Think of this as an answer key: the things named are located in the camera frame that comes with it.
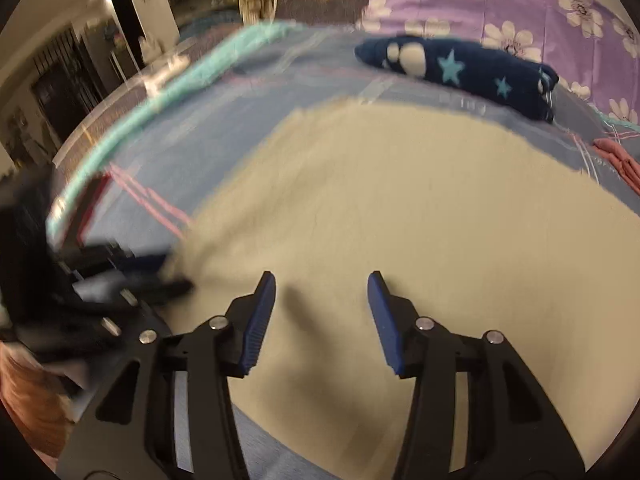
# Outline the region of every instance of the towel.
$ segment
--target towel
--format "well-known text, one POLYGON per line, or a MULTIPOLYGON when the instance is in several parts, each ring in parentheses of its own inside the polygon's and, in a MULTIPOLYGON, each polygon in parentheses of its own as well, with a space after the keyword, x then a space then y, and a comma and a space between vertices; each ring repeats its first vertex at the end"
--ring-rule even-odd
POLYGON ((595 152, 609 162, 620 177, 629 184, 636 194, 640 195, 640 164, 627 153, 627 151, 611 139, 595 139, 593 141, 595 152))
POLYGON ((553 119, 546 96, 558 83, 558 74, 545 64, 471 41, 415 36, 366 40, 355 53, 368 65, 460 88, 529 119, 553 119))

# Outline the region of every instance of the blue bedsheet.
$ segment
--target blue bedsheet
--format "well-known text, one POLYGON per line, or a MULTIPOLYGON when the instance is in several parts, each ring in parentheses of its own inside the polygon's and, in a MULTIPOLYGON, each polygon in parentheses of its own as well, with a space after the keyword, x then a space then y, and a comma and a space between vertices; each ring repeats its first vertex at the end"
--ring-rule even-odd
MULTIPOLYGON (((640 214, 640 198, 587 149, 602 124, 590 108, 556 92, 562 128, 464 92, 380 72, 359 63, 367 35, 339 28, 297 30, 237 63, 209 87, 161 111, 113 153, 118 175, 97 207, 88 241, 114 238, 134 251, 172 245, 198 206, 295 108, 336 96, 428 105, 494 121, 576 171, 587 173, 640 214), (567 130, 580 131, 581 136, 567 130)), ((425 135, 432 132, 425 125, 425 135)), ((180 466, 189 468, 185 413, 177 413, 180 466)), ((241 413, 237 424, 252 479, 329 479, 241 413)))

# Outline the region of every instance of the navy star-patterned fabric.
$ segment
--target navy star-patterned fabric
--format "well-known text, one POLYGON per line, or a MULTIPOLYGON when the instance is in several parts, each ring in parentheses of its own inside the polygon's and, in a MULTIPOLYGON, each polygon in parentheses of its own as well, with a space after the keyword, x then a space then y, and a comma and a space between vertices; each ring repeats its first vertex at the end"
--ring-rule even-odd
POLYGON ((472 41, 417 36, 366 40, 355 53, 368 65, 460 88, 529 119, 553 119, 546 96, 558 83, 558 74, 548 65, 472 41))

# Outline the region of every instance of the purple floral blanket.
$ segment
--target purple floral blanket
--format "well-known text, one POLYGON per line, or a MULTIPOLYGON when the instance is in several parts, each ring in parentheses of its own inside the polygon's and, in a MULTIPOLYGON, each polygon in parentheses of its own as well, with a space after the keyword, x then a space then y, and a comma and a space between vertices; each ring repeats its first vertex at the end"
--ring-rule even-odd
POLYGON ((568 90, 638 124, 640 43, 593 0, 369 0, 358 25, 380 34, 452 35, 544 62, 568 90))

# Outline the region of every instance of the metal screw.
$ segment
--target metal screw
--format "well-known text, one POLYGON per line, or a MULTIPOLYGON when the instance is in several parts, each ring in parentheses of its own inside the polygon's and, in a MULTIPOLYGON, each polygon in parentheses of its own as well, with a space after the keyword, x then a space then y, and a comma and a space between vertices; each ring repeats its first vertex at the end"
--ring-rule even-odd
POLYGON ((138 306, 138 298, 136 298, 128 288, 124 288, 120 291, 120 295, 131 306, 138 306))
POLYGON ((155 341, 156 338, 158 338, 158 334, 156 334, 155 330, 145 330, 144 332, 140 333, 140 337, 138 339, 140 339, 140 342, 143 345, 148 345, 149 343, 155 341))
POLYGON ((489 330, 489 332, 486 333, 486 340, 493 345, 499 345, 504 341, 504 335, 497 330, 489 330))
POLYGON ((209 326, 212 330, 222 330, 229 325, 229 320, 224 316, 214 316, 209 319, 209 326))
POLYGON ((62 272, 64 272, 65 274, 71 274, 71 269, 65 262, 59 262, 58 266, 60 267, 60 269, 62 269, 62 272))
POLYGON ((436 326, 436 322, 430 317, 419 317, 415 320, 415 327, 418 330, 431 330, 436 326))
POLYGON ((100 324, 104 327, 104 329, 109 332, 111 335, 118 337, 122 334, 122 330, 117 326, 111 319, 108 317, 103 317, 100 324))

